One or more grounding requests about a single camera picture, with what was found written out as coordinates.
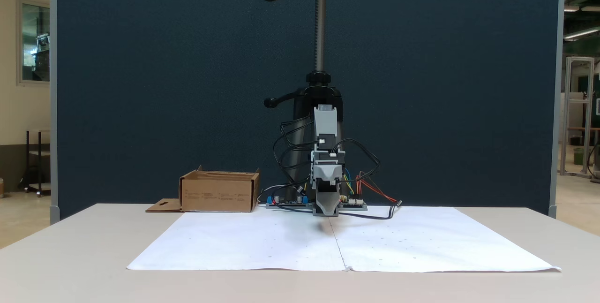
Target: floor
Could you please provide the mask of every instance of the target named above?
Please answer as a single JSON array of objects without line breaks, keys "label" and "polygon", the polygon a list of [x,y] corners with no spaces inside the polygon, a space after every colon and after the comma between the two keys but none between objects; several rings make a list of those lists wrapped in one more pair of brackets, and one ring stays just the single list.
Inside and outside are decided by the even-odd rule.
[{"label": "floor", "polygon": [[0,198],[0,249],[50,225],[50,197],[11,192]]},{"label": "floor", "polygon": [[[50,199],[24,192],[0,199],[0,249],[49,226]],[[558,220],[600,236],[600,184],[558,175],[556,204]]]}]

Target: metal pole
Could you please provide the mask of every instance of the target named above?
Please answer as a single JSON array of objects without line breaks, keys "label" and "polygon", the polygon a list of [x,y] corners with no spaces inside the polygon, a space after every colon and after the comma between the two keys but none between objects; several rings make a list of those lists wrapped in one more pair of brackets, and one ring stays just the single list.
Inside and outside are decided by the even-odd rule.
[{"label": "metal pole", "polygon": [[587,174],[587,158],[590,155],[590,127],[592,124],[592,84],[594,81],[594,58],[590,58],[590,72],[587,79],[587,109],[585,110],[585,132],[583,133],[583,169],[581,172]]},{"label": "metal pole", "polygon": [[564,72],[564,105],[563,105],[563,142],[561,146],[561,175],[564,175],[564,164],[566,160],[566,146],[569,144],[568,125],[569,125],[569,104],[570,104],[570,68],[572,66],[571,57],[566,59],[566,70]]},{"label": "metal pole", "polygon": [[315,71],[324,70],[325,0],[315,0]]}]

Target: open cardboard box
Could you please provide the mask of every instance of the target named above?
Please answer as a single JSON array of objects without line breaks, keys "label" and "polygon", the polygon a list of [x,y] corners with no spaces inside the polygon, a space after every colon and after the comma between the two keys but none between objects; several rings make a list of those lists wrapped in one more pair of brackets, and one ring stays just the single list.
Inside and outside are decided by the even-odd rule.
[{"label": "open cardboard box", "polygon": [[254,173],[204,171],[180,177],[180,197],[163,198],[146,212],[243,212],[256,206],[261,170]]}]

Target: metal shelf frame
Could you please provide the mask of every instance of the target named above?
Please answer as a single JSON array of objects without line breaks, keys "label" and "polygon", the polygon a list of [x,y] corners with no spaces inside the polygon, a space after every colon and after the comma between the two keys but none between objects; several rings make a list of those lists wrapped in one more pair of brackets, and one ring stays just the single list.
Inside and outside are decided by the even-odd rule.
[{"label": "metal shelf frame", "polygon": [[[590,69],[587,74],[587,99],[570,99],[570,82],[571,82],[571,70],[575,61],[582,61],[589,63]],[[587,172],[587,160],[590,154],[590,127],[592,123],[592,93],[593,93],[593,81],[594,81],[594,64],[595,59],[593,57],[567,57],[566,58],[566,77],[564,79],[564,111],[563,111],[563,143],[561,147],[561,169],[559,173],[561,175],[576,175],[581,177],[592,177]],[[566,163],[566,147],[569,144],[569,109],[570,104],[586,104],[585,107],[585,130],[583,133],[584,149],[583,149],[583,168],[579,173],[568,172],[564,170],[564,164]]]}]

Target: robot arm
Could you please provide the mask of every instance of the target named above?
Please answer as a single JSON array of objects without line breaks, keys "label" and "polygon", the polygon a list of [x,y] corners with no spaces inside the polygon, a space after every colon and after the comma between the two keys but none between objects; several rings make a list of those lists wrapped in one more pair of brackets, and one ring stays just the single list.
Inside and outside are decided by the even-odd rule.
[{"label": "robot arm", "polygon": [[315,190],[314,215],[338,215],[339,187],[344,175],[345,152],[338,145],[337,109],[319,105],[315,114],[315,147],[311,152],[310,183]]}]

